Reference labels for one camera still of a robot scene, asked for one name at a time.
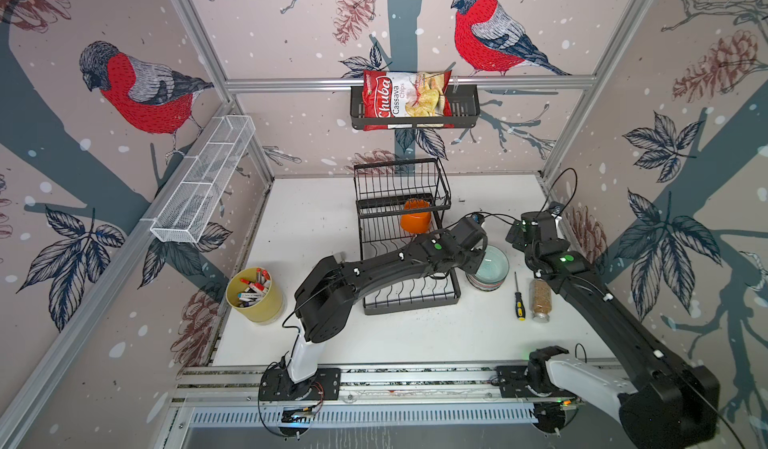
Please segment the light green ceramic bowl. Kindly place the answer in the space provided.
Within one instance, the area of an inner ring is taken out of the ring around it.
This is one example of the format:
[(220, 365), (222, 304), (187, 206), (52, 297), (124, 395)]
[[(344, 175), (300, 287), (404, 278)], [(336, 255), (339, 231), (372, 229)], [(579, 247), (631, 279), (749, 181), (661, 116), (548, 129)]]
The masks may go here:
[(506, 279), (509, 274), (509, 261), (499, 248), (488, 245), (483, 260), (475, 275), (478, 279), (491, 282)]

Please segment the orange plastic bowl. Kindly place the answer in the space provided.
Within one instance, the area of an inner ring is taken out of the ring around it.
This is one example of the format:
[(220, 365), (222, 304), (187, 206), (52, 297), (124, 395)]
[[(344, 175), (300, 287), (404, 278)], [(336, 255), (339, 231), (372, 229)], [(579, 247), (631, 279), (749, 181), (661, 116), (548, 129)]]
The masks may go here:
[(405, 214), (401, 215), (400, 227), (410, 234), (427, 233), (430, 229), (432, 211), (424, 199), (412, 198), (405, 202)]

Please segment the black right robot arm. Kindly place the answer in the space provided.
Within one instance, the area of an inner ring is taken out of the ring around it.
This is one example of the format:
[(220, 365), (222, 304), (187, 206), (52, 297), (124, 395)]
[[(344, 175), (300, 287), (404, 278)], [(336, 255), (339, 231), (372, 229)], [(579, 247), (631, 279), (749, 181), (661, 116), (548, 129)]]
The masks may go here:
[(506, 237), (523, 252), (536, 279), (574, 307), (624, 369), (620, 381), (549, 346), (532, 352), (530, 390), (570, 392), (619, 422), (638, 448), (688, 448), (717, 432), (720, 384), (704, 366), (692, 367), (653, 336), (610, 292), (595, 266), (559, 237), (553, 215), (525, 212)]

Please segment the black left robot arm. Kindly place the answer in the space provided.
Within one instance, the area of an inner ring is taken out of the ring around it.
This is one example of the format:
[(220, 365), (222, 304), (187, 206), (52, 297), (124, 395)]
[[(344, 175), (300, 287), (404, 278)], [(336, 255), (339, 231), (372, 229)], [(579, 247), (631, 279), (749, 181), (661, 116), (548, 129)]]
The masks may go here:
[(368, 294), (420, 278), (440, 279), (453, 269), (474, 274), (488, 246), (479, 212), (446, 228), (420, 234), (394, 251), (361, 261), (321, 259), (294, 294), (292, 312), (300, 323), (297, 340), (285, 363), (292, 384), (314, 377), (324, 344), (339, 334), (354, 305)]

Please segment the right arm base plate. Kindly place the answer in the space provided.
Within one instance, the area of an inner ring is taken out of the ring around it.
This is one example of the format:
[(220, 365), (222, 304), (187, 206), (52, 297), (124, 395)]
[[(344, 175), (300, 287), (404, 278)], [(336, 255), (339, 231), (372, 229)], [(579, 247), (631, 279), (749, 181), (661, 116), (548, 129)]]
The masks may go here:
[(577, 399), (577, 396), (569, 391), (533, 382), (528, 375), (526, 365), (501, 365), (496, 366), (494, 371), (492, 384), (499, 389), (500, 396), (504, 399), (550, 398), (559, 401)]

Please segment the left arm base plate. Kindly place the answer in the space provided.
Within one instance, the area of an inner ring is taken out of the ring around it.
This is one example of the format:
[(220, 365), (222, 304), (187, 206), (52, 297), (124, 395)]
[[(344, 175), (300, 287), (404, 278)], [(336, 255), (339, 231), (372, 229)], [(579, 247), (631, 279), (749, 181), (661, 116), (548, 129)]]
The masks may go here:
[(270, 367), (262, 375), (258, 399), (260, 401), (335, 401), (341, 385), (339, 368), (319, 368), (309, 379), (294, 382), (288, 371)]

